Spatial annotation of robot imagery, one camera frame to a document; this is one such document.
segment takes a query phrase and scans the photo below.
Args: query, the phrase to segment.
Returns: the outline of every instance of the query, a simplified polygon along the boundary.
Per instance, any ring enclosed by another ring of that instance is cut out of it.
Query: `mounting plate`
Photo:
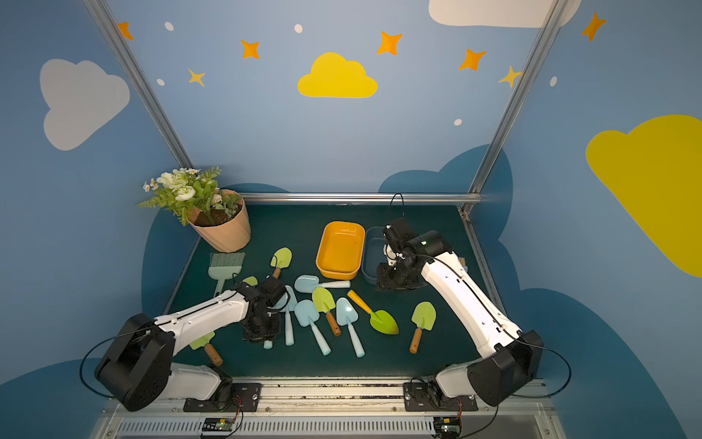
[[[258,401],[260,400],[261,384],[260,383],[231,383],[227,388],[220,388],[212,398],[207,401],[200,401],[194,398],[188,398],[183,405],[184,412],[236,412],[236,403],[232,403],[231,407],[222,410],[223,401],[230,401],[230,395],[236,395],[241,398],[242,412],[255,412],[258,409]]]
[[[404,409],[407,412],[457,412],[460,409],[458,398],[461,399],[464,412],[476,412],[478,404],[474,395],[462,395],[448,400],[439,409],[432,406],[429,399],[428,384],[422,382],[409,382],[402,384],[404,394]]]

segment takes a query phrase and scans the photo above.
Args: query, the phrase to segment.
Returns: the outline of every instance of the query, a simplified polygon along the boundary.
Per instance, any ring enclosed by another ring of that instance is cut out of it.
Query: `metal frame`
[[[507,315],[507,313],[505,312],[505,307],[502,304],[502,299],[500,299],[500,294],[497,292],[497,286],[495,285],[495,281],[492,278],[492,274],[490,273],[490,268],[487,266],[485,255],[483,254],[482,248],[480,247],[480,243],[478,242],[478,236],[475,234],[475,230],[473,229],[473,223],[470,222],[470,218],[468,217],[468,215],[466,215],[460,208],[458,209],[458,215],[461,216],[463,227],[465,227],[465,233],[468,235],[468,241],[470,241],[470,246],[473,249],[475,260],[478,264],[478,268],[480,269],[480,274],[482,275],[483,280],[485,281],[487,296],[490,298],[490,301],[497,307],[497,309],[502,311],[502,314]]]
[[[560,29],[561,15],[565,9],[566,4],[569,0],[554,0],[546,16],[546,20],[541,26],[541,30],[536,37],[534,45],[531,47],[531,52],[529,57],[526,59],[524,68],[522,69],[522,77],[517,83],[515,90],[510,96],[510,100],[505,108],[505,112],[502,115],[502,120],[495,131],[495,135],[490,142],[490,146],[485,152],[482,162],[478,167],[473,182],[470,184],[470,189],[468,193],[479,194],[482,191],[485,181],[494,166],[497,157],[502,150],[507,137],[512,130],[512,126],[517,120],[517,115],[522,109],[522,105],[527,98],[527,94],[531,89],[538,71],[541,69],[543,61],[546,59],[551,44],[556,38],[556,34]],[[469,214],[472,208],[472,204],[465,204],[463,206],[463,211],[465,214]]]
[[[304,192],[241,192],[246,202],[263,204],[401,204],[394,194],[378,193],[304,193]],[[405,204],[474,204],[480,194],[402,194]]]
[[[134,85],[134,89],[144,102],[146,110],[153,118],[156,127],[164,137],[175,159],[178,160],[179,165],[182,167],[192,168],[192,161],[185,147],[180,142],[176,130],[171,125],[171,121],[168,120],[166,112],[156,98],[156,94],[149,85],[144,71],[139,66],[139,62],[136,60],[131,48],[129,48],[119,30],[117,30],[117,21],[115,21],[109,6],[105,0],[83,0],[83,3],[93,16],[93,20],[95,20],[105,40],[107,40],[107,45],[112,49],[127,77]]]
[[[339,378],[300,378],[300,377],[244,377],[234,378],[235,382],[261,383],[258,409],[247,412],[245,424],[238,435],[290,435],[281,428],[286,422],[313,422],[321,420],[327,427],[313,432],[304,431],[305,435],[318,434],[393,434],[414,435],[427,432],[412,431],[418,423],[432,421],[434,416],[455,416],[455,412],[405,412],[402,384],[410,377],[339,377]],[[543,394],[541,380],[534,380],[521,389],[525,395]],[[495,410],[479,398],[476,399],[478,410],[464,412],[468,417],[487,417]],[[138,412],[128,412],[116,400],[110,400],[102,411],[90,436],[91,439],[113,439],[121,437],[125,426],[139,424],[143,435],[139,437],[175,437],[171,425],[182,423],[188,425],[190,432],[205,417],[233,417],[234,412],[216,414],[183,412],[184,400],[157,400]],[[549,399],[508,398],[500,404],[498,417],[534,417],[542,438],[564,439],[558,416]],[[372,431],[353,428],[346,431],[335,430],[330,424],[339,422],[385,422],[385,427]],[[256,424],[266,424],[257,429]]]

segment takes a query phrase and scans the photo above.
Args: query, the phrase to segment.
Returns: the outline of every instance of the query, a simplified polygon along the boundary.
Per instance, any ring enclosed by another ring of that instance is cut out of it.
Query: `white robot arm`
[[[407,290],[430,283],[463,323],[480,359],[436,375],[445,396],[478,394],[496,406],[535,376],[543,342],[522,330],[488,300],[435,231],[418,235],[403,219],[384,229],[388,263],[378,266],[380,289]]]
[[[221,327],[240,322],[244,338],[273,339],[280,316],[271,307],[286,293],[275,277],[252,287],[238,284],[191,308],[151,319],[137,314],[127,320],[95,369],[96,379],[124,405],[135,411],[157,398],[207,400],[223,377],[207,366],[172,363],[184,347]]]

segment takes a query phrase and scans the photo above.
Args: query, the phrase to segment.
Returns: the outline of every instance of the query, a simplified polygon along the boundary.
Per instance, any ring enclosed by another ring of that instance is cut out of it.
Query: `terracotta pot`
[[[228,189],[222,189],[221,193],[236,194],[235,191]],[[239,204],[241,205],[241,210],[234,218],[222,225],[213,225],[211,227],[199,227],[193,224],[192,222],[200,214],[200,209],[193,209],[190,212],[190,225],[217,251],[232,253],[243,249],[251,240],[251,226],[249,225],[249,214],[246,212],[244,198],[241,198]]]

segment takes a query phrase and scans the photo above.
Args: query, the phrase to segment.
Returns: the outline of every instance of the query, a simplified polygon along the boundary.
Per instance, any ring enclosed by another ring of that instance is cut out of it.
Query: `brush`
[[[217,281],[215,296],[222,292],[224,281],[234,279],[241,273],[241,265],[244,263],[246,253],[212,253],[210,257],[210,268],[207,273]]]

